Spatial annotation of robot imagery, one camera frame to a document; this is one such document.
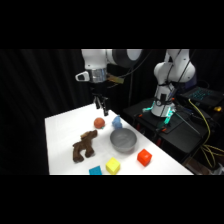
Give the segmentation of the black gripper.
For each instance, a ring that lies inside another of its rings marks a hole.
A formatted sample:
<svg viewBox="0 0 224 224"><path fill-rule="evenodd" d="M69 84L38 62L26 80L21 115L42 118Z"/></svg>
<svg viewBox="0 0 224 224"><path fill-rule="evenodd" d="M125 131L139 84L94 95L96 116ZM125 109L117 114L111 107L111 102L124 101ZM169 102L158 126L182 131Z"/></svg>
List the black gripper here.
<svg viewBox="0 0 224 224"><path fill-rule="evenodd" d="M90 84L91 92L95 96L94 102L96 105L96 109L100 109L100 101L97 96L101 96L102 98L102 108L104 112L104 116L108 116L108 98L105 98L107 96L107 83L101 82L101 83L91 83Z"/></svg>

